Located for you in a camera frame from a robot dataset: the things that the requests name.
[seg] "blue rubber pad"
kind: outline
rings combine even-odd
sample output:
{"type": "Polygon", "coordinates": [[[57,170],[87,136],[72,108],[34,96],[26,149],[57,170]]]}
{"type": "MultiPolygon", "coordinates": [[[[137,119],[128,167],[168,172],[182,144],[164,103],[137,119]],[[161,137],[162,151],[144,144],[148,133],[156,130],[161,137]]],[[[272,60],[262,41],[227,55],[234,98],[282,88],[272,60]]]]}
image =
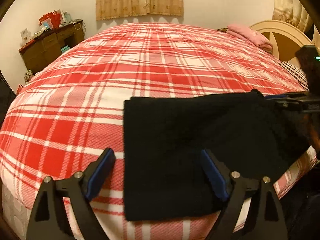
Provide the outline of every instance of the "blue rubber pad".
{"type": "Polygon", "coordinates": [[[288,98],[288,95],[285,94],[281,94],[281,95],[269,95],[269,96],[265,96],[265,99],[281,99],[281,98],[288,98]]]}
{"type": "Polygon", "coordinates": [[[218,169],[218,163],[215,164],[213,158],[210,157],[207,150],[202,150],[200,154],[200,163],[207,175],[211,184],[214,194],[222,201],[228,200],[230,192],[229,188],[229,174],[226,177],[226,173],[223,175],[218,169]]]}
{"type": "Polygon", "coordinates": [[[88,180],[87,192],[85,194],[85,197],[89,201],[91,201],[99,194],[103,182],[105,181],[106,177],[110,174],[113,165],[116,161],[115,153],[110,148],[105,149],[102,155],[104,155],[103,158],[101,160],[97,160],[100,163],[98,164],[97,168],[88,180]]]}

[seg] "black towel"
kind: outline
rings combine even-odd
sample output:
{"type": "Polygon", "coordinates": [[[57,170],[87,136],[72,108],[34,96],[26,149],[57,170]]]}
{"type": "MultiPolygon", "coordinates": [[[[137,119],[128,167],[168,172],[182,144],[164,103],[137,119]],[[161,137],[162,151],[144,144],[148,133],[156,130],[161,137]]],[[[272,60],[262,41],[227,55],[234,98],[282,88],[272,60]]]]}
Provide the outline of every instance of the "black towel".
{"type": "Polygon", "coordinates": [[[199,163],[212,150],[232,171],[272,182],[309,147],[256,90],[124,103],[126,219],[202,216],[221,209],[199,163]]]}

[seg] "plaid bedspread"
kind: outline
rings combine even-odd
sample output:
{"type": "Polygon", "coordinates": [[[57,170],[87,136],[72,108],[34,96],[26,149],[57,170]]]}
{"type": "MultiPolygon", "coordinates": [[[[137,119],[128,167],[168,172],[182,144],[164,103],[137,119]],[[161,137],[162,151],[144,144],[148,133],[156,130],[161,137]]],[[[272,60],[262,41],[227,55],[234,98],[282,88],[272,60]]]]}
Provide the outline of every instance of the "plaid bedspread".
{"type": "MultiPolygon", "coordinates": [[[[70,177],[111,147],[115,167],[91,202],[109,238],[202,239],[217,214],[165,222],[125,220],[123,102],[131,96],[196,97],[253,88],[266,95],[303,90],[276,58],[226,33],[156,23],[110,28],[60,56],[14,100],[0,131],[1,179],[31,208],[45,176],[70,177]]],[[[275,183],[278,195],[315,161],[310,148],[275,183]]],[[[244,203],[237,228],[245,221],[249,202],[244,203]]],[[[67,200],[66,210],[80,238],[67,200]]]]}

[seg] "metal screw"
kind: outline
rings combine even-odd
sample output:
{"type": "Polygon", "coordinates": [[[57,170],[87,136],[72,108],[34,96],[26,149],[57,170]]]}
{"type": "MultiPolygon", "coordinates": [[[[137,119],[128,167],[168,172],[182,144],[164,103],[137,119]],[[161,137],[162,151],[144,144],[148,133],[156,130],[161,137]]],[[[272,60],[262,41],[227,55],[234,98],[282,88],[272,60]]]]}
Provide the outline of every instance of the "metal screw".
{"type": "Polygon", "coordinates": [[[240,173],[237,172],[237,171],[233,171],[233,172],[231,172],[231,176],[232,176],[234,179],[238,179],[238,178],[240,178],[240,173]]]}
{"type": "Polygon", "coordinates": [[[267,176],[263,177],[263,182],[264,183],[270,183],[270,181],[271,181],[271,179],[269,177],[267,177],[267,176]]]}
{"type": "Polygon", "coordinates": [[[47,176],[47,177],[44,178],[43,182],[44,183],[48,183],[50,180],[51,180],[51,177],[47,176]]]}
{"type": "Polygon", "coordinates": [[[76,177],[77,179],[81,178],[82,175],[83,175],[83,172],[82,172],[82,171],[77,171],[77,172],[75,173],[75,177],[76,177]]]}

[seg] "white wall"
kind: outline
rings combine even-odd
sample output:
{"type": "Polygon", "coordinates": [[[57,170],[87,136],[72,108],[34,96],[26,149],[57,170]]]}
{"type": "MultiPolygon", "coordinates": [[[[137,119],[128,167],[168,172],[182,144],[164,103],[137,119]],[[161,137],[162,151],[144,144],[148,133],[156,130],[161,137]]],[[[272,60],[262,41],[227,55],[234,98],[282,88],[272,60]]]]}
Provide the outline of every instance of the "white wall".
{"type": "Polygon", "coordinates": [[[60,0],[15,0],[0,22],[0,70],[13,91],[25,84],[27,71],[19,53],[20,32],[28,28],[32,35],[39,29],[38,19],[59,7],[60,0]]]}
{"type": "Polygon", "coordinates": [[[109,27],[128,22],[173,22],[207,28],[223,28],[230,23],[252,25],[271,19],[274,0],[184,0],[183,17],[140,16],[105,21],[95,20],[95,0],[16,0],[0,23],[0,69],[16,90],[23,84],[26,68],[20,57],[20,31],[36,31],[43,14],[62,9],[73,19],[83,19],[88,38],[109,27]]]}

